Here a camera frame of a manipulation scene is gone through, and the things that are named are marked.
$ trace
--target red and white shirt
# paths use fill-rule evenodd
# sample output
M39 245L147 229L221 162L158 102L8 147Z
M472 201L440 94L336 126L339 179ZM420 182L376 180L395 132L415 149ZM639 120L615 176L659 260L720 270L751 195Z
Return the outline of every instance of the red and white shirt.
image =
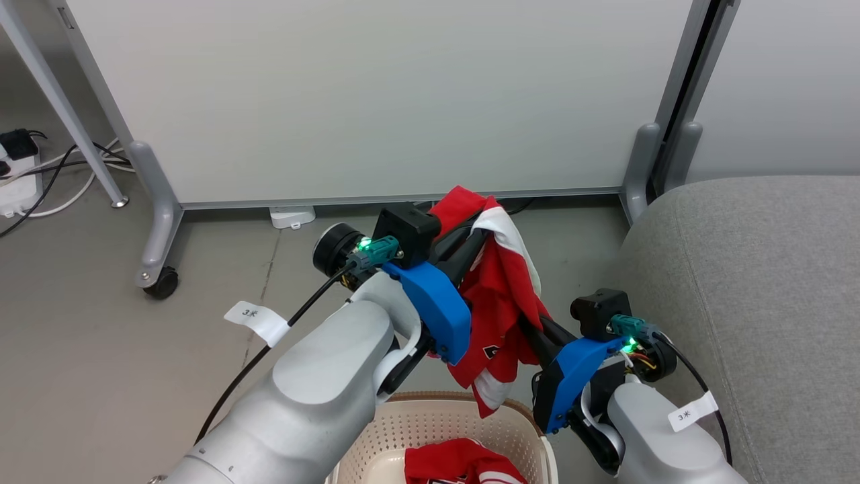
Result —
M517 320L522 313L539 330L540 278L525 243L505 209L492 197L484 198L456 187L430 212L442 221L443 234L481 211L472 230L493 233L482 255L460 284L460 294L471 305L469 349L457 366L448 366L463 388L472 386L481 417L504 403L517 377L519 362L538 364Z
M528 484L507 457L470 438L406 449L407 484Z

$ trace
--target concrete floor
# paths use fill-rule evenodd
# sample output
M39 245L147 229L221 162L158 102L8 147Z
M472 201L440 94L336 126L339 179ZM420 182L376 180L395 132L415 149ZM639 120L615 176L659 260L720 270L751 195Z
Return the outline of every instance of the concrete floor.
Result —
M47 208L74 194L86 169L62 175ZM134 175L110 208L96 183L61 214L25 222L0 240L0 468L7 482L114 484L169 472L212 404L262 342L223 319L237 301L288 317L320 283L310 251L336 221L372 231L374 208L327 208L298 231L272 228L266 210L191 213L171 253L181 285L166 301L132 283L151 221ZM626 233L611 198L538 201L514 216L544 286L569 329L568 305L605 283ZM0 230L8 225L0 220ZM263 372L347 297L335 287L263 361ZM512 397L530 402L523 367ZM403 390L459 389L424 361ZM551 438L561 482L610 482L572 432Z

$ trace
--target electrical cord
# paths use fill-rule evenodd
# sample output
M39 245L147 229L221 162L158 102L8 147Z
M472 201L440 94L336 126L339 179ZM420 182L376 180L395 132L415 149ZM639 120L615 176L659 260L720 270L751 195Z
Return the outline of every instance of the electrical cord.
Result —
M117 144L119 141L120 141L119 138L114 138L113 141L111 141L110 143L107 144L107 148L110 148L111 146ZM93 143L93 145L98 147L99 149L102 149L102 150L104 149L103 146L97 145L96 143ZM120 152L120 151L124 151L124 150L125 150L125 148L119 148L117 150L114 150L113 152L109 152L108 156L118 157L119 155L117 155L116 152ZM80 150L75 148L72 152L77 152L77 151L80 151ZM56 170L56 168L49 168L49 167L52 164L57 163L61 158L63 158L63 157L58 156L56 158L49 159L48 161L41 163L37 166L34 166L33 168L29 168L27 170L18 172L14 175L9 175L6 177L0 177L0 180L2 180L2 181L0 181L0 187L8 185L8 184L14 182L15 180L17 180L18 178L25 177L26 175L30 175L33 173L45 173L47 171ZM132 171L131 168L126 168L126 167L120 168L119 166L117 166L117 164L126 164L126 163L131 164L130 162L128 162L128 158L119 157L119 158L117 158L119 161L115 161L115 162L113 160L108 160L107 157L102 157L102 159L104 159L106 162L107 161L113 162L112 164L107 164L107 166L110 168L114 168L116 170L123 170L123 171ZM74 164L84 164L84 163L87 163L87 162L86 161L75 161L75 162L67 163L66 166L73 166Z
M668 346L669 349L675 353L675 356L678 357L679 360L681 360L681 363L683 363L684 366L687 367L687 369L690 371L690 373L693 374L693 377L696 378L699 387L702 387L702 391L704 391L705 393L708 393L710 391L708 389L708 385L704 382L702 376L699 375L699 372L696 371L695 368L693 368L693 365L692 363L690 363L690 360L688 360L687 357L685 357L684 354L681 353L677 346L675 346L671 341L669 341L669 338L665 334L663 334L662 332L654 332L652 336L654 336L654 339L656 339L657 341L660 341L661 343ZM720 424L720 432L722 432L722 444L726 448L726 462L728 462L728 465L732 465L732 446L728 442L728 430L726 429L726 422L722 419L722 413L720 413L719 410L714 411L714 416L716 417L717 423Z
M116 143L117 143L117 141L118 141L118 140L111 141L111 142L110 142L110 144L108 144L108 146L113 146L114 144L116 144ZM112 151L110 151L108 148L106 148L105 146L99 145L98 143L95 143L95 142L94 142L94 143L93 143L93 145L94 145L95 147L97 147L98 149L102 150L103 152L105 152L105 155L102 155L102 159L106 162L106 163L105 163L105 165L106 165L106 166L109 166L109 167L111 167L111 168L115 168L116 170L130 171L130 172L134 173L134 169L133 169L133 168L126 168L125 166L119 166L119 164L131 164L131 160L129 160L128 158L125 158L125 157L123 157L123 156L121 156L121 155L119 155L119 154L117 154L117 153L116 153L116 152L119 152L119 151L123 151L125 148L120 148L119 150L115 150L116 152L112 152ZM118 161L116 162L116 163L117 163L117 165L107 163L107 161L113 161L113 160L110 160L110 159L108 158L108 156L112 156L112 157L114 157L114 158L117 158L117 159L118 159ZM65 168L66 166L71 166L71 165L74 165L74 164L86 164L86 163L88 163L88 162L87 162L87 161L73 161L73 162L70 162L70 163L65 163L65 164L63 164L63 165L62 165L62 168ZM61 168L60 166L49 166L49 167L46 167L46 168L38 168L38 169L36 169L36 170L32 170L32 169L31 169L30 171L28 171L28 172L27 172L27 175L35 175L36 173L45 173L45 172L48 172L48 171L56 171L57 173L59 173L60 168ZM76 193L76 194L75 194L71 199L69 199L66 203L63 203L62 205L60 205L60 206L58 206L58 207L56 207L56 208L52 208L52 209L50 209L50 210L46 210L45 212L39 212L39 213L33 213L33 212L31 212L31 213L30 213L30 215L28 216L28 218L36 219L36 218L40 218L40 217L47 217L48 215L57 214L57 213L59 213L59 212L62 212L63 210L66 210L69 206L71 206L71 204L72 204L72 203L77 202L77 200L83 196L83 194L84 194L84 193L89 189L89 187L93 184L93 182L94 182L94 181L95 181L95 172L93 172L93 173L91 173L91 174L89 175L89 179L88 179L88 180L87 180L87 182L83 185L83 187L80 189L80 191L78 191L78 192L77 192L77 193ZM24 213L22 213L22 212L20 212L20 211L19 211L19 212L17 212L17 213L18 213L20 216L23 216L23 215L24 215Z
M505 211L507 212L508 215L516 215L516 214L522 212L523 210L529 208L529 205L531 205L534 201L535 201L534 198L530 198L526 203L523 203L521 206L516 207L513 210L505 210Z
M642 362L642 364L644 364L645 366L647 366L651 370L657 369L656 365L651 363L651 360L641 353L630 353L630 356L639 360L640 362Z
M329 290L332 285L335 284L335 282L340 281L341 276L347 274L354 266L355 262L350 262L349 264L343 266L343 268L335 272L335 274L331 276L322 286L320 286L320 288L316 290L313 296L311 296L310 299L308 299L302 305L302 307L300 307L298 311L296 311L296 313L290 318L290 320L286 322L286 325L289 327L295 325L296 321L298 321L299 318L301 318L305 313L307 313L308 309L310 309L310 307L313 306L314 303L323 294L325 294L325 292ZM245 376L250 373L254 366L256 366L271 349L272 347L268 345L263 347L263 349L260 350L259 353L257 353L257 356L255 356L254 359L250 361L250 363L245 365L245 368L243 368L242 371L240 371L239 374L236 375L236 378L234 378L233 381L230 382L230 385L228 385L224 393L221 394L221 398L218 399L218 402L212 408L212 411L209 412L209 416L206 417L206 422L204 422L203 426L200 428L200 433L197 434L197 440L194 441L194 445L197 445L197 443L202 440L203 437L206 436L206 434L209 432L209 426L212 425L212 421L218 415L218 412L221 411L221 407L224 406L224 403L226 403L227 399L230 398L230 395L233 393L236 387L239 386L239 383L242 382Z
M126 168L126 166L130 166L131 164L127 164L125 161L122 161L122 160L113 161L112 159L108 159L108 158L103 158L103 159L105 160L105 165L109 168L118 168L118 169L121 168L122 170L133 171L133 169L131 169L131 168ZM76 164L87 164L87 163L89 163L89 162L86 160L83 160L83 159L80 161L70 161L69 163L65 164L65 167L75 166ZM35 170L28 171L27 173L22 173L21 177L26 177L27 175L35 175L36 173L47 173L48 171L55 171L55 170L57 170L56 166L47 166L45 168L42 168L40 165L40 167L35 169Z
M59 168L63 167L63 165L65 164L65 160L69 159L69 156L71 155L72 151L74 151L75 148L76 147L73 146L73 147L69 148L69 151L65 152L65 155L60 159L60 162L58 164ZM51 181L48 182L48 186L46 186L45 190L42 191L42 195L39 197L39 200L37 200L36 203L32 207L30 207L30 209L24 215L22 215L20 219L18 219L9 228L2 231L0 233L0 238L9 235L9 233L11 233L13 230L15 230L21 223L23 223L26 219L28 219L30 217L30 214L32 214L33 211L36 209L36 207L38 207L39 204L42 203L43 200L45 200L45 197L48 195L48 192L51 191L51 187L53 186L53 183L57 181L57 175L59 175L59 170L54 171L54 174L51 177Z
M69 201L60 205L59 207L52 208L52 209L46 210L44 212L39 212L37 214L30 214L30 218L31 219L38 219L40 217L47 217L48 215L58 214L59 212L66 210L72 203L77 202L78 198L81 198L83 196L84 192L86 192L89 189L89 186L91 184L93 184L93 180L95 180L95 172L94 171L89 174L89 180L87 180L87 182L84 184L83 188L81 188L81 190L78 191L77 194L75 194L75 196L70 198ZM18 214L20 216L24 216L24 214L21 212L18 212Z

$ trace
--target gray metal leg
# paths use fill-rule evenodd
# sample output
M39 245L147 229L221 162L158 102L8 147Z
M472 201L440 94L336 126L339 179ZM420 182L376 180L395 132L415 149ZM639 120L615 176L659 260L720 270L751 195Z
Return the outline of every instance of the gray metal leg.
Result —
M185 212L176 200L152 148L143 141L133 141L126 148L137 162L137 171L152 198L152 229L144 247L140 271L134 281L140 288L155 284L173 237Z
M104 186L107 195L110 196L112 206L114 208L124 207L128 203L128 197L122 195L119 187L114 182L114 178L108 173L108 168L101 159L101 154L95 150L92 140L83 128L81 120L78 119L69 103L69 99L65 96L63 90L60 89L57 79L48 67L47 62L45 62L45 57L42 56L42 52L36 46L33 37L24 28L21 18L9 0L0 0L0 24L3 25L15 49L18 50L24 63L30 72L33 73L36 82L39 83L39 86L45 92L48 101L51 102L54 110L57 111L60 120L65 124L66 129L69 130L69 134L71 134L71 137L77 143L77 147L87 159L89 166L92 167L101 185Z
M654 170L654 189L662 195L684 184L696 145L702 136L702 125L695 122L696 111L714 72L720 51L728 38L740 0L721 0L713 24L705 39L703 50L677 113L677 120L669 127L666 146L660 153Z
M690 171L690 163L696 154L698 141L702 138L702 123L688 122L681 127L678 141L672 152L671 162L666 164L666 180L663 182L663 191L667 192L677 188L687 180L687 172Z
M636 140L630 152L630 162L627 164L620 194L624 214L631 225L648 207L645 189L657 158L660 137L660 125L657 123L644 124L636 131Z

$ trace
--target green led light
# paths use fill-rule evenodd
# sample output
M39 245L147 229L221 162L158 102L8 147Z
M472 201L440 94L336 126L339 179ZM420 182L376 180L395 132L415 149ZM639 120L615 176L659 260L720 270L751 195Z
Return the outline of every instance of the green led light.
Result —
M623 351L623 352L625 352L625 353L632 353L632 352L636 349L636 347L637 347L638 345L639 345L639 344L636 342L636 340L635 340L635 339L630 338L630 340L628 340L628 342L627 342L627 345L626 345L626 346L624 346L624 347L621 349L621 351Z

